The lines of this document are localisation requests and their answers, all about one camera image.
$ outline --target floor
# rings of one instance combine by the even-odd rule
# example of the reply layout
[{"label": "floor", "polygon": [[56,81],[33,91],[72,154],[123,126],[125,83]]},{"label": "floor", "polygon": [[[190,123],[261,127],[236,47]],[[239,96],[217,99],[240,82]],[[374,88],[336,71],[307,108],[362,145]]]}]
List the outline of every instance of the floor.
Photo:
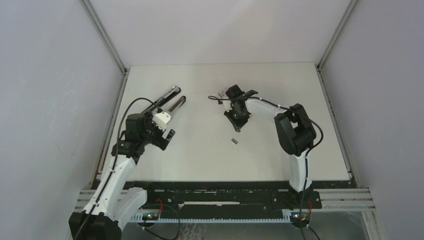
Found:
[{"label": "floor", "polygon": [[[253,115],[237,133],[223,115],[224,106],[207,98],[234,84],[243,91],[256,90],[259,97],[275,104],[302,104],[324,131],[324,141],[310,154],[312,180],[349,179],[314,64],[250,63],[132,67],[117,123],[133,99],[146,97],[154,101],[174,85],[181,87],[180,96],[186,96],[187,102],[170,123],[176,134],[168,148],[162,151],[147,146],[128,180],[288,180],[289,158],[279,145],[273,119]],[[128,114],[139,113],[148,105],[139,101]],[[114,126],[113,140],[117,129],[118,124]]]}]

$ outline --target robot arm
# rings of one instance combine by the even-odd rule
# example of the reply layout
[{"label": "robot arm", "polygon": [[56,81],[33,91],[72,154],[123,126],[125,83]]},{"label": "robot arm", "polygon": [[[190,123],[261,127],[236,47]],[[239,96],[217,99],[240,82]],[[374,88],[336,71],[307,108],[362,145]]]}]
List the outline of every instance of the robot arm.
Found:
[{"label": "robot arm", "polygon": [[257,93],[254,90],[244,92],[237,85],[220,92],[219,95],[223,99],[230,99],[221,102],[225,106],[224,115],[232,123],[236,132],[240,132],[251,114],[269,120],[273,119],[279,143],[282,149],[289,154],[289,184],[297,193],[304,189],[307,190],[312,181],[306,172],[309,168],[309,161],[306,161],[306,152],[314,145],[313,141],[317,134],[311,122],[304,118],[308,117],[305,109],[300,104],[283,109],[279,105],[271,104],[253,96]]},{"label": "robot arm", "polygon": [[74,240],[121,239],[125,225],[147,201],[146,190],[133,187],[118,203],[124,184],[136,168],[146,145],[152,144],[162,150],[167,148],[175,131],[171,129],[165,138],[163,134],[173,118],[173,111],[181,107],[185,101],[186,97],[182,96],[168,111],[158,109],[153,113],[155,108],[149,107],[142,113],[127,116],[126,128],[122,131],[125,139],[119,140],[113,146],[109,166],[107,171],[103,172],[104,177],[97,190],[82,212],[73,212],[69,218],[69,227]]}]

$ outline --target gray wall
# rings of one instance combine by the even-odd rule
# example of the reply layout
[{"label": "gray wall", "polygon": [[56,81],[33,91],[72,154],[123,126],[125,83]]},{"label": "gray wall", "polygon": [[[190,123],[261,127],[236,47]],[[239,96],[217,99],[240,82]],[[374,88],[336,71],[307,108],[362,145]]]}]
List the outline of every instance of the gray wall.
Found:
[{"label": "gray wall", "polygon": [[389,240],[424,222],[424,1],[360,1],[323,75]]},{"label": "gray wall", "polygon": [[64,239],[121,73],[77,0],[0,1],[0,239]]},{"label": "gray wall", "polygon": [[316,63],[349,1],[91,0],[127,67]]}]

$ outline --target wire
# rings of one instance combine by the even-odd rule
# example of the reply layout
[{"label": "wire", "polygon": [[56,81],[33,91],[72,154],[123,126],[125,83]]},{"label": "wire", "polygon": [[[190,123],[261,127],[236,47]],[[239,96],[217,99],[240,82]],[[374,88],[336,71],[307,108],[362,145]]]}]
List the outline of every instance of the wire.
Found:
[{"label": "wire", "polygon": [[[113,172],[114,172],[114,170],[115,170],[115,166],[116,166],[117,161],[118,161],[118,147],[119,147],[119,141],[120,141],[120,139],[124,136],[124,133],[123,133],[123,132],[121,133],[122,123],[124,122],[124,119],[125,119],[125,117],[127,116],[127,113],[128,113],[128,111],[130,110],[131,106],[132,106],[135,102],[137,102],[137,101],[139,101],[139,100],[145,100],[145,101],[148,101],[148,102],[149,102],[149,103],[151,103],[153,106],[155,106],[158,110],[161,110],[161,108],[160,108],[160,107],[159,107],[156,103],[154,103],[152,100],[150,100],[150,99],[148,99],[148,98],[145,98],[145,97],[139,97],[139,98],[134,99],[134,100],[133,100],[133,101],[132,101],[132,102],[128,105],[128,107],[126,107],[126,110],[125,110],[125,112],[123,113],[122,119],[121,119],[121,121],[120,121],[120,123],[119,123],[118,132],[117,132],[117,135],[116,135],[116,155],[115,155],[115,159],[114,159],[114,161],[113,161],[112,171],[110,171],[110,172],[109,172],[109,175],[107,176],[107,179],[106,179],[106,181],[104,182],[103,187],[101,188],[100,193],[99,193],[99,194],[98,194],[98,196],[97,196],[97,199],[95,200],[95,203],[96,203],[96,204],[99,202],[100,197],[102,196],[103,192],[105,191],[105,188],[106,188],[106,186],[108,185],[108,182],[109,182],[109,180],[110,180],[110,179],[111,179],[111,177],[112,177],[112,174],[113,174]],[[76,232],[76,234],[75,234],[75,237],[73,238],[74,240],[77,240],[77,239],[78,239],[78,236],[80,235],[81,230],[83,229],[84,225],[87,223],[87,220],[90,218],[91,214],[93,213],[94,208],[96,207],[96,204],[94,204],[94,205],[93,205],[93,207],[91,208],[90,212],[89,212],[89,213],[87,214],[87,216],[85,217],[85,220],[82,222],[81,226],[79,227],[78,231],[77,231],[77,232]]]},{"label": "wire", "polygon": [[307,201],[307,204],[309,206],[309,216],[310,216],[312,214],[312,208],[313,208],[312,202],[311,201]]},{"label": "wire", "polygon": [[162,200],[160,198],[156,199],[156,202],[160,202],[160,208],[159,208],[159,212],[157,214],[159,214],[159,217],[161,217],[161,213],[164,210],[164,203],[162,202]]},{"label": "wire", "polygon": [[157,238],[159,238],[159,239],[162,239],[162,240],[176,240],[177,238],[178,238],[178,236],[180,235],[180,228],[181,228],[181,221],[180,221],[180,216],[178,215],[178,212],[173,208],[173,207],[171,207],[171,206],[169,206],[169,205],[166,205],[166,204],[150,204],[150,205],[144,205],[144,206],[142,206],[142,208],[148,208],[148,207],[153,207],[153,206],[161,206],[162,208],[165,206],[165,207],[167,207],[167,208],[170,208],[170,209],[172,209],[173,210],[173,212],[175,213],[175,215],[176,215],[176,217],[177,217],[177,219],[178,219],[178,231],[177,231],[177,233],[176,233],[176,235],[175,235],[175,237],[174,238],[165,238],[165,237],[162,237],[162,236],[159,236],[158,234],[156,234],[156,233],[154,233],[154,232],[152,232],[151,230],[149,230],[148,228],[144,228],[144,230],[146,231],[146,232],[148,232],[149,234],[151,234],[151,235],[153,235],[153,236],[155,236],[155,237],[157,237]]},{"label": "wire", "polygon": [[320,237],[318,236],[317,232],[315,232],[315,231],[312,229],[312,227],[308,226],[307,228],[308,228],[308,229],[310,229],[310,230],[313,232],[313,234],[315,234],[315,236],[316,236],[316,238],[317,238],[318,240],[321,240],[321,239],[320,239]]},{"label": "wire", "polygon": [[86,224],[86,222],[89,220],[90,215],[93,213],[93,211],[94,211],[94,207],[95,207],[95,206],[96,206],[96,205],[95,205],[95,204],[93,204],[93,206],[91,207],[90,212],[89,212],[89,213],[87,214],[87,216],[85,217],[85,219],[84,219],[84,221],[82,222],[81,226],[79,226],[78,230],[77,230],[77,231],[76,231],[76,233],[75,233],[75,237],[74,237],[73,239],[75,239],[75,240],[77,240],[77,239],[78,239],[78,236],[80,235],[81,230],[83,229],[83,227],[84,227],[84,225]]},{"label": "wire", "polygon": [[316,128],[318,128],[319,133],[321,134],[321,137],[319,138],[319,140],[318,140],[318,142],[317,142],[316,144],[314,144],[312,147],[310,147],[310,148],[306,151],[306,154],[305,154],[305,168],[306,168],[306,174],[305,174],[305,181],[304,181],[303,188],[302,188],[302,199],[301,199],[301,201],[300,201],[300,207],[299,207],[299,218],[298,218],[298,219],[299,219],[299,223],[300,223],[300,232],[302,233],[302,237],[303,237],[303,239],[304,239],[304,240],[306,240],[305,233],[304,233],[304,229],[303,229],[303,227],[302,227],[302,221],[304,220],[304,219],[302,218],[302,205],[303,205],[303,203],[304,203],[304,198],[305,198],[305,188],[306,188],[306,184],[307,184],[307,182],[308,182],[308,155],[309,155],[309,153],[312,151],[312,149],[316,148],[316,147],[317,147],[320,143],[322,143],[322,141],[324,140],[324,132],[323,132],[323,129],[322,129],[322,128],[321,128],[321,127],[320,127],[320,126],[319,126],[316,122],[314,122],[312,119],[310,119],[309,117],[307,117],[307,116],[305,116],[305,115],[302,115],[302,114],[299,114],[299,113],[297,113],[295,110],[293,110],[293,109],[291,109],[291,108],[283,107],[283,106],[280,106],[280,105],[276,105],[275,103],[272,103],[272,102],[270,102],[270,101],[267,101],[267,100],[262,99],[262,98],[257,97],[257,96],[247,96],[247,97],[239,97],[239,98],[218,98],[218,97],[216,97],[216,96],[208,96],[207,98],[208,98],[208,99],[210,99],[210,100],[218,101],[218,102],[220,102],[220,101],[243,100],[243,99],[257,99],[257,100],[259,100],[259,101],[263,101],[263,102],[265,102],[265,103],[267,103],[267,104],[270,104],[270,105],[272,105],[272,106],[274,106],[274,107],[276,107],[276,108],[284,109],[284,110],[290,111],[290,112],[292,112],[292,113],[294,113],[294,114],[297,114],[298,116],[300,116],[300,117],[302,117],[302,118],[304,118],[304,119],[308,120],[310,123],[312,123],[313,125],[315,125],[315,126],[316,126]]}]

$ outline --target white panel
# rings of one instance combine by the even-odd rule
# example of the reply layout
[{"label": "white panel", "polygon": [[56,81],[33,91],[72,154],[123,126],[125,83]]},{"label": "white panel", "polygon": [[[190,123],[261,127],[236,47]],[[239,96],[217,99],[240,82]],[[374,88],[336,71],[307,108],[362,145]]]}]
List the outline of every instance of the white panel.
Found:
[{"label": "white panel", "polygon": [[324,80],[388,240],[423,239],[424,1],[360,1]]},{"label": "white panel", "polygon": [[[176,134],[168,148],[162,151],[148,145],[129,179],[289,180],[289,156],[280,147],[273,119],[253,116],[237,133],[223,115],[223,105],[207,98],[234,84],[244,91],[257,90],[265,99],[282,106],[301,103],[309,117],[322,127],[325,136],[322,145],[311,152],[312,179],[349,179],[312,63],[132,67],[118,113],[119,120],[135,98],[147,97],[154,101],[173,85],[182,88],[181,95],[187,97],[187,102],[171,121],[170,126]],[[137,102],[128,114],[141,112],[147,106],[147,102]],[[116,142],[117,130],[118,124],[109,152]]]},{"label": "white panel", "polygon": [[350,0],[92,0],[127,67],[315,62]]},{"label": "white panel", "polygon": [[0,1],[0,239],[62,240],[121,73],[77,0]]}]

